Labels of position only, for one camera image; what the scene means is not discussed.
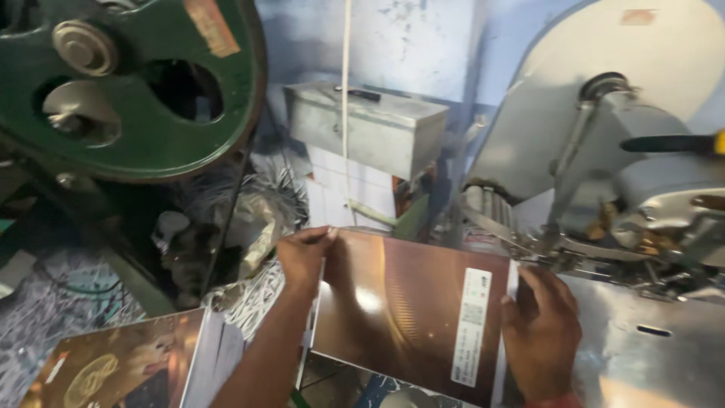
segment white label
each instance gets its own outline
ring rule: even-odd
[[[488,271],[465,269],[451,380],[469,387],[476,386],[476,376],[479,373],[491,277],[492,274]]]

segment metal box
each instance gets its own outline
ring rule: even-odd
[[[414,179],[441,152],[448,107],[389,94],[349,96],[349,158]],[[342,155],[342,93],[331,82],[285,87],[293,138]]]

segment book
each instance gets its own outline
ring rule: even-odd
[[[211,309],[62,339],[20,408],[204,408],[246,348]]]
[[[479,407],[505,376],[504,256],[341,230],[326,257],[311,350]]]

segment white rope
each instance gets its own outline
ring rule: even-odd
[[[347,209],[350,210],[352,223],[357,226],[357,218],[352,210],[352,196],[350,194],[350,168],[348,152],[348,95],[350,77],[350,22],[352,21],[352,0],[345,0],[345,34],[342,39],[342,157],[345,160],[345,184],[347,187]]]

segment gold design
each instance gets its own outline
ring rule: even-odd
[[[85,366],[68,387],[63,397],[64,408],[80,408],[95,394],[109,375],[118,368],[118,358],[106,354]]]

